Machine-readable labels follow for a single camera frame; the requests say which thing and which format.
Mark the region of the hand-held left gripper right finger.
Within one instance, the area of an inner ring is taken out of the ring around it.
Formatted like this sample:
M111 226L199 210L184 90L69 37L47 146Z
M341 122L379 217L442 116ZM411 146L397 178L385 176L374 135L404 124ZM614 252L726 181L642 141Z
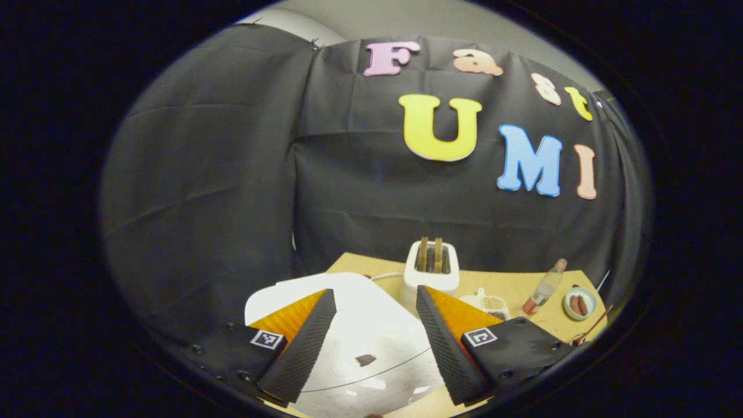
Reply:
M429 286L416 309L455 405L522 394L574 347L525 318L501 320Z

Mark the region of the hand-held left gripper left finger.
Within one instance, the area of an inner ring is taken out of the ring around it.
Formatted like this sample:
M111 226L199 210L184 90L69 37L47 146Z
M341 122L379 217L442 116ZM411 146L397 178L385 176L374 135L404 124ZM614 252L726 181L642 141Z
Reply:
M332 289L291 302L249 325L227 323L186 349L186 360L244 396L297 402L336 315Z

